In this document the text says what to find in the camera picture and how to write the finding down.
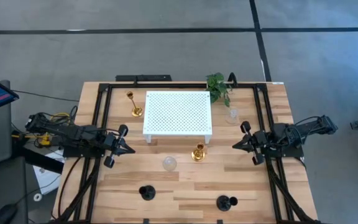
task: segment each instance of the black floor line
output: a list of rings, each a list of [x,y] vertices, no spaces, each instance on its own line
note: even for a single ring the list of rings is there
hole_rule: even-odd
[[[262,33],[260,32],[259,17],[258,17],[258,12],[256,10],[255,0],[249,0],[249,4],[252,12],[252,19],[255,25],[256,40],[258,43],[260,60],[262,61],[262,68],[264,71],[265,81],[271,82],[272,76],[270,75],[269,63],[267,62],[264,38],[262,37]]]
[[[261,28],[261,32],[358,32],[358,27]]]
[[[72,30],[0,30],[0,34],[180,34],[180,33],[255,32],[254,28],[158,28],[158,29],[72,29]]]

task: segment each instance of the wooden tabletop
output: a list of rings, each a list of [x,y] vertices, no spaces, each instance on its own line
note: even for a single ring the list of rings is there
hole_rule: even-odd
[[[98,85],[98,82],[84,83],[75,119],[77,125],[91,124]],[[284,85],[267,83],[267,86],[274,121],[292,123]],[[126,92],[132,91],[136,105],[144,109],[147,90],[181,89],[113,90],[107,128],[117,129],[120,124],[126,124],[129,128],[126,142],[136,150],[136,154],[116,157],[112,169],[101,164],[92,222],[142,223],[144,218],[149,218],[151,223],[216,223],[218,219],[224,223],[275,223],[266,165],[255,166],[252,154],[232,149],[231,146],[240,141],[243,134],[238,124],[231,125],[225,121],[227,108],[223,102],[217,101],[211,105],[213,136],[207,145],[206,158],[202,162],[195,162],[191,152],[198,142],[204,141],[202,136],[154,136],[151,144],[146,143],[142,135],[143,116],[132,117],[133,105],[126,97]],[[259,130],[253,91],[247,88],[234,89],[230,99],[232,107],[239,111],[240,121],[249,121],[252,133]],[[260,99],[265,125],[269,129],[262,93]],[[100,125],[103,107],[99,113]],[[173,172],[165,171],[162,166],[167,156],[177,160],[177,168]],[[54,216],[57,216],[63,180],[74,161],[75,158],[71,158],[65,163],[53,209]],[[311,218],[317,218],[305,168],[295,159],[285,158],[283,162],[290,193]],[[68,179],[62,210],[78,191],[82,167],[83,159],[77,163]],[[138,189],[143,185],[155,187],[157,194],[153,200],[142,199]],[[220,195],[237,197],[238,205],[228,212],[221,212],[216,207],[216,199]],[[286,218],[280,193],[279,199],[282,216]],[[85,217],[87,201],[88,195],[85,195],[82,218]]]

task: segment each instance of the potted plant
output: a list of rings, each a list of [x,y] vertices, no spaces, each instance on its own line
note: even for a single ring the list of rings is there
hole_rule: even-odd
[[[223,74],[218,72],[212,75],[207,75],[206,77],[206,82],[208,84],[206,90],[211,94],[211,103],[214,103],[219,98],[223,97],[224,104],[227,107],[230,107],[229,92],[227,90],[226,84],[224,83]]]
[[[226,115],[226,122],[229,124],[237,124],[239,122],[238,111],[230,107],[230,97],[227,86],[224,83],[224,76],[222,73],[215,73],[212,75],[207,75],[207,91],[211,95],[211,103],[214,103],[220,98],[223,98],[224,104],[228,108],[228,113]]]

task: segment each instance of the green leaves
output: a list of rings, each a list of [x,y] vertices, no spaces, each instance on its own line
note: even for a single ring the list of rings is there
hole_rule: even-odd
[[[211,94],[211,103],[217,101],[220,97],[224,98],[224,104],[230,107],[230,98],[227,91],[227,86],[224,83],[224,76],[222,73],[215,73],[207,75],[207,91]]]

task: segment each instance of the platform leg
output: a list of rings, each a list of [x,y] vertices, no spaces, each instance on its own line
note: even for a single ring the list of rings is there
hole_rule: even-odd
[[[146,139],[147,143],[151,143],[152,142],[152,135],[151,134],[144,134],[143,135],[144,138]]]
[[[211,140],[212,135],[206,135],[205,136],[205,144],[209,143],[209,140]]]

